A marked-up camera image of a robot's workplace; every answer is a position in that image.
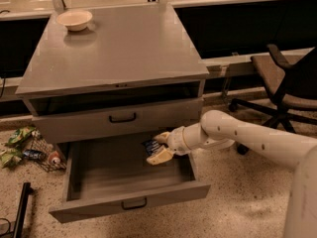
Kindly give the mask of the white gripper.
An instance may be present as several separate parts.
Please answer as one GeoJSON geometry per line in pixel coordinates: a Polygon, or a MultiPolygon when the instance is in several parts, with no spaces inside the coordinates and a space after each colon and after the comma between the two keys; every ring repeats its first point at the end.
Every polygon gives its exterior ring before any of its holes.
{"type": "Polygon", "coordinates": [[[154,136],[154,139],[159,144],[167,144],[170,150],[165,147],[158,149],[153,155],[147,158],[147,162],[152,166],[156,166],[170,161],[173,158],[173,153],[179,156],[189,154],[190,149],[185,144],[183,137],[184,129],[185,127],[181,126],[170,133],[162,132],[154,136]]]}

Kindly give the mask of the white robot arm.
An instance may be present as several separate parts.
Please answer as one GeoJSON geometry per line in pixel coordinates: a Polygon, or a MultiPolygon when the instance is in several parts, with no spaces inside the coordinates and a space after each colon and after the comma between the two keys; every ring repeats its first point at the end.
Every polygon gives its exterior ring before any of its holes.
{"type": "Polygon", "coordinates": [[[196,149],[227,148],[240,143],[294,170],[283,238],[317,238],[317,139],[238,120],[210,110],[200,120],[146,143],[147,162],[159,165],[196,149]]]}

